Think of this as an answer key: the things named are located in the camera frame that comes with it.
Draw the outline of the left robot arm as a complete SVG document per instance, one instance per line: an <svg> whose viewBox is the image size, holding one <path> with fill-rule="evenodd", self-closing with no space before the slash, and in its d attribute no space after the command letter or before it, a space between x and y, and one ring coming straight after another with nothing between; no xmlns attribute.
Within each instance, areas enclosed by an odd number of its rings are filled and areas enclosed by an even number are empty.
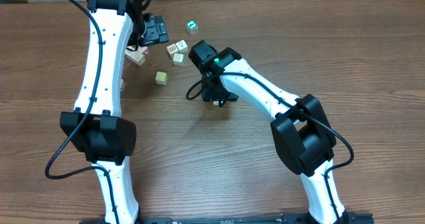
<svg viewBox="0 0 425 224"><path fill-rule="evenodd" d="M145 12L151 0L86 1L86 68L73 110L60 115L67 138L59 150L72 143L96 172L106 208L101 223L141 223L129 168L137 132L122 118L122 72L126 52L168 42L167 29L162 16Z"/></svg>

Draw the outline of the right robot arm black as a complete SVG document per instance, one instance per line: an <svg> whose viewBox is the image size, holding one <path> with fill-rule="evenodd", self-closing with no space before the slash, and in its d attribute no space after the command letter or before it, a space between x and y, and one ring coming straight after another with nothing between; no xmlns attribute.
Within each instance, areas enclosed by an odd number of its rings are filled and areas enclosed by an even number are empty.
<svg viewBox="0 0 425 224"><path fill-rule="evenodd" d="M200 71L199 95L219 106L242 98L270 123L276 152L284 165L301 177L312 223L347 223L333 179L333 147L339 138L331 129L319 100L303 98L272 84L231 48L218 52L200 41L189 59Z"/></svg>

